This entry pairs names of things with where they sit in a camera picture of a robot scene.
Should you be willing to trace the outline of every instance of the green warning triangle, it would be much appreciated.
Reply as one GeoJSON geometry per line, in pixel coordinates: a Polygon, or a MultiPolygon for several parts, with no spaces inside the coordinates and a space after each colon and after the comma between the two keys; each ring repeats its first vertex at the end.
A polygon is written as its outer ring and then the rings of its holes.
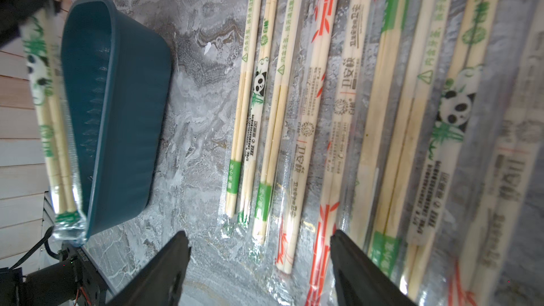
{"type": "Polygon", "coordinates": [[[418,75],[418,79],[421,79],[422,81],[424,81],[427,84],[431,84],[432,70],[425,71],[424,73],[418,75]]]}

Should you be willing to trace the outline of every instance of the gray marble surface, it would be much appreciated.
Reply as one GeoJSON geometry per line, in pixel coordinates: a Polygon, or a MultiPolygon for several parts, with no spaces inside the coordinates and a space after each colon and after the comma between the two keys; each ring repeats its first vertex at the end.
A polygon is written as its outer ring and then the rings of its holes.
{"type": "MultiPolygon", "coordinates": [[[[269,241],[261,253],[260,261],[250,255],[251,242],[247,234],[233,232],[226,237],[223,228],[218,226],[218,207],[226,169],[225,155],[230,142],[228,131],[231,111],[236,103],[247,0],[114,1],[120,11],[164,37],[172,50],[174,73],[149,205],[137,218],[93,236],[85,247],[112,287],[119,291],[175,232],[185,230],[193,250],[180,304],[274,305],[278,300],[285,304],[302,304],[307,293],[318,219],[322,163],[329,137],[336,85],[333,78],[336,78],[338,71],[349,0],[338,2],[329,54],[328,80],[324,87],[316,129],[316,143],[292,277],[279,275],[273,269],[281,205],[280,188],[276,188],[269,241]],[[278,281],[283,282],[282,286],[286,288],[287,294],[278,292],[278,281]]],[[[299,83],[303,79],[311,30],[309,13],[313,10],[313,0],[303,2],[300,47],[296,50],[293,85],[289,94],[292,103],[287,112],[289,128],[284,135],[287,141],[296,123],[296,102],[301,87],[299,83]]],[[[454,0],[452,4],[434,97],[437,97],[443,85],[465,3],[466,0],[454,0]]],[[[500,0],[486,58],[488,67],[481,83],[483,92],[474,108],[469,129],[470,141],[461,153],[460,167],[447,205],[447,217],[425,282],[426,290],[435,291],[436,295],[434,301],[428,299],[428,305],[445,302],[443,277],[450,274],[452,258],[458,254],[462,245],[462,232],[469,213],[466,206],[471,204],[471,195],[477,186],[476,173],[486,160],[485,146],[490,145],[493,139],[493,132],[489,130],[494,130],[497,126],[496,118],[492,116],[496,116],[495,112],[500,110],[496,106],[504,106],[499,102],[504,100],[509,83],[515,77],[520,49],[535,3],[536,0],[500,0]]],[[[391,104],[388,107],[384,147],[387,146],[391,134],[418,6],[419,0],[411,0],[391,104]]],[[[376,7],[364,57],[357,124],[350,148],[352,163],[346,173],[345,185],[348,191],[352,189],[350,182],[353,181],[351,178],[355,174],[361,147],[383,0],[378,0],[376,7]]],[[[275,43],[272,48],[274,56],[277,55],[284,10],[285,0],[279,0],[275,43]]],[[[275,64],[276,60],[273,58],[271,69],[275,69],[275,64]]],[[[428,109],[429,121],[432,121],[436,109],[434,100],[428,109]]],[[[422,144],[428,141],[430,125],[428,123],[422,133],[422,144]]],[[[289,150],[289,142],[284,143],[281,159],[285,159],[289,150]]],[[[544,156],[540,156],[493,305],[544,304],[544,294],[540,289],[544,285],[544,231],[540,226],[544,224],[544,181],[538,179],[543,171],[544,156]]],[[[420,171],[416,168],[414,177],[419,174],[420,171]]],[[[282,182],[282,179],[280,174],[278,182],[282,182]]],[[[331,300],[327,299],[324,298],[324,303],[334,303],[333,297],[331,300]]]]}

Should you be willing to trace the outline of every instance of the panda illustration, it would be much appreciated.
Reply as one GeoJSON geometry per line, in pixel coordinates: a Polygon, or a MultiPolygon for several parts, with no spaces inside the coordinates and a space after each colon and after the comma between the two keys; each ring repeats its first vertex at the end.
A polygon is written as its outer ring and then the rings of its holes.
{"type": "Polygon", "coordinates": [[[454,90],[446,92],[440,100],[438,121],[456,126],[464,133],[471,116],[475,95],[454,90]]]}
{"type": "Polygon", "coordinates": [[[44,77],[47,74],[48,59],[36,55],[27,56],[28,77],[32,83],[32,99],[35,105],[41,105],[45,99],[45,91],[49,80],[44,77]]]}
{"type": "Polygon", "coordinates": [[[266,83],[266,80],[267,80],[266,71],[260,73],[257,70],[256,76],[255,76],[255,88],[253,89],[253,91],[262,97],[264,97],[264,84],[266,83]]]}
{"type": "Polygon", "coordinates": [[[267,81],[267,69],[268,68],[268,57],[263,58],[257,64],[257,71],[255,72],[255,82],[253,92],[264,97],[264,85],[267,81]]]}

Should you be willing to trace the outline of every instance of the teal plastic basket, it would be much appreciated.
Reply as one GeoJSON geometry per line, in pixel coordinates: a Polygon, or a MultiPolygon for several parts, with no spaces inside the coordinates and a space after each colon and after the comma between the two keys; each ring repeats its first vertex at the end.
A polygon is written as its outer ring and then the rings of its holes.
{"type": "Polygon", "coordinates": [[[112,0],[77,0],[61,58],[87,211],[87,238],[149,199],[171,76],[170,49],[112,0]]]}

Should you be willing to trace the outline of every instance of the wooden wall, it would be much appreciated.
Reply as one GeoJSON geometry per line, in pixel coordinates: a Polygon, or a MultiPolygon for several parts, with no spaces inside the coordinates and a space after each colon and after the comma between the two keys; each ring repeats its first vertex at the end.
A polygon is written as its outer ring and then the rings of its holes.
{"type": "MultiPolygon", "coordinates": [[[[71,2],[63,0],[57,16],[59,36],[71,2]]],[[[37,130],[18,38],[0,50],[0,267],[17,262],[51,225],[44,216],[49,185],[37,130]]],[[[22,265],[24,274],[40,268],[39,257],[38,251],[22,265]]]]}

